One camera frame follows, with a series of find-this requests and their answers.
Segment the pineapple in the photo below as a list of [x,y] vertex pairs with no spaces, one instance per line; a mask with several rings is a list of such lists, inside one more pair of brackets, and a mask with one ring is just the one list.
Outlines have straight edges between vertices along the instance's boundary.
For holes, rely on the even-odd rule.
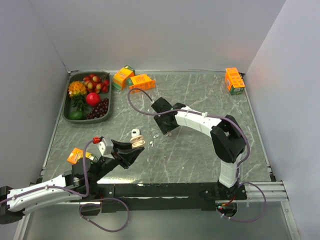
[[68,87],[68,94],[73,100],[72,106],[79,111],[84,111],[86,108],[86,86],[80,81],[73,81]]

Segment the dark gray tray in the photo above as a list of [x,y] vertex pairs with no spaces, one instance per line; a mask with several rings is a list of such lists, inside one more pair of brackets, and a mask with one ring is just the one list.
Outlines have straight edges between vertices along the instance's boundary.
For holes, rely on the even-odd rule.
[[[68,96],[69,84],[74,82],[74,81],[81,81],[82,82],[84,77],[89,76],[90,74],[95,74],[95,75],[101,77],[105,73],[106,72],[104,72],[104,71],[88,71],[88,72],[77,73],[77,74],[72,75],[72,76],[69,77],[69,81],[68,81],[66,90],[64,91],[64,103],[63,103],[63,111],[62,111],[63,118],[66,121],[68,121],[70,123],[73,123],[73,124],[96,124],[96,123],[104,122],[104,121],[106,121],[108,119],[108,117],[109,117],[108,115],[110,113],[111,91],[112,91],[112,88],[111,88],[112,80],[110,78],[110,75],[108,76],[109,77],[109,82],[110,82],[109,91],[106,92],[106,93],[104,93],[104,92],[100,92],[99,93],[101,99],[104,99],[104,98],[108,98],[109,99],[108,111],[106,112],[106,114],[103,117],[99,117],[99,118],[96,118],[96,119],[85,119],[85,120],[71,120],[71,119],[68,119],[69,113],[71,113],[72,111],[76,110],[74,107],[72,107],[72,103],[73,103],[72,101],[73,100]],[[91,109],[92,109],[92,107],[88,106],[88,109],[85,111],[85,114],[90,113]]]

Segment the small carton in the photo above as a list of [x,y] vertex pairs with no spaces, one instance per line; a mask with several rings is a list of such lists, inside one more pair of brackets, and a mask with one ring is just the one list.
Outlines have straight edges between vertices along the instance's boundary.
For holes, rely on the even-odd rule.
[[[71,164],[76,164],[78,160],[83,157],[83,154],[84,154],[83,150],[75,147],[70,153],[67,161]],[[91,160],[95,159],[95,156],[87,151],[85,152],[85,157]]]
[[121,91],[127,84],[127,79],[136,75],[135,70],[126,65],[121,68],[113,77],[112,88],[116,91]]
[[[139,88],[142,90],[152,89],[156,86],[156,80],[152,80],[147,74],[140,74],[132,76],[127,79],[129,89]],[[139,90],[133,90],[131,93],[139,92]]]
[[231,95],[242,94],[245,90],[245,83],[240,76],[237,68],[231,67],[225,69],[225,84]]

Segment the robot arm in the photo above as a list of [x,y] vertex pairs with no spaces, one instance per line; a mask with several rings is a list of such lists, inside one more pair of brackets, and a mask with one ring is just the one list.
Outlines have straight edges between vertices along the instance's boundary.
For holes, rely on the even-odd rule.
[[[156,100],[151,107],[157,113],[172,109],[186,110],[187,112],[179,111],[157,115],[154,116],[154,120],[163,134],[169,133],[178,126],[186,126],[209,136],[212,139],[215,153],[221,159],[221,171],[218,182],[228,189],[235,186],[237,183],[236,172],[238,162],[245,150],[246,144],[239,131],[233,125],[225,120],[207,117],[207,113],[201,113],[201,115],[188,113],[188,111],[197,111],[182,103],[176,103],[172,106],[162,97]],[[232,116],[227,115],[226,118],[238,125]]]
[[70,189],[80,194],[86,193],[83,159],[80,158],[76,164],[72,165],[72,170],[49,181],[19,189],[12,189],[8,186],[1,187],[0,202],[12,199],[0,205],[0,224],[19,221],[24,215],[53,204],[94,199],[98,194],[97,181],[118,165],[124,169],[129,168],[145,149],[143,146],[132,148],[130,142],[118,142],[104,137],[101,138],[98,148],[101,153],[98,160],[85,159],[89,196],[81,197],[65,190]]

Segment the red apple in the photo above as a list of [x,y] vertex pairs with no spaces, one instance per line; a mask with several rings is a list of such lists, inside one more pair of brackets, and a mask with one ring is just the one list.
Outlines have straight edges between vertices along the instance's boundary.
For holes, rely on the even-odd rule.
[[94,84],[93,84],[93,82],[92,82],[92,81],[88,82],[88,84],[86,85],[86,87],[87,87],[88,89],[94,89]]
[[96,83],[99,83],[100,82],[100,77],[98,76],[93,76],[92,77],[92,81],[96,82]]
[[90,83],[90,79],[84,80],[84,85],[85,85],[85,86],[88,86],[88,83]]
[[108,87],[107,87],[107,86],[103,86],[102,89],[101,89],[101,91],[102,91],[103,93],[107,93],[107,92],[108,92]]
[[98,83],[96,86],[95,86],[95,88],[96,89],[98,89],[98,90],[101,90],[102,89],[102,83],[100,82],[100,83]]
[[94,92],[89,93],[86,97],[85,97],[85,101],[87,104],[89,104],[90,106],[96,106],[98,105],[98,103],[100,103],[101,99],[100,96]]

